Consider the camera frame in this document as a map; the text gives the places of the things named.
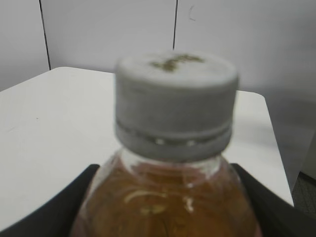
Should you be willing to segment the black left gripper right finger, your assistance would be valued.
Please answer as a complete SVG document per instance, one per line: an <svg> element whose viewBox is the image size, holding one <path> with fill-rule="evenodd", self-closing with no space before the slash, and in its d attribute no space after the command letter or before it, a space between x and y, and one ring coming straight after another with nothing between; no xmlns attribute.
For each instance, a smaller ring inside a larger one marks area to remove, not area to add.
<svg viewBox="0 0 316 237"><path fill-rule="evenodd" d="M278 197L237 163L239 175L264 237L315 237L316 220Z"/></svg>

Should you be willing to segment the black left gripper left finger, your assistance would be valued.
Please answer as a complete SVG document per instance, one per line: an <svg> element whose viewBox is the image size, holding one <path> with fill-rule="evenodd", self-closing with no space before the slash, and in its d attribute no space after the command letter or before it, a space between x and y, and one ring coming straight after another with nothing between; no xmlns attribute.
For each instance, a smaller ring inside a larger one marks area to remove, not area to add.
<svg viewBox="0 0 316 237"><path fill-rule="evenodd" d="M100 165L89 165L43 206L2 230L2 237L68 237L89 184Z"/></svg>

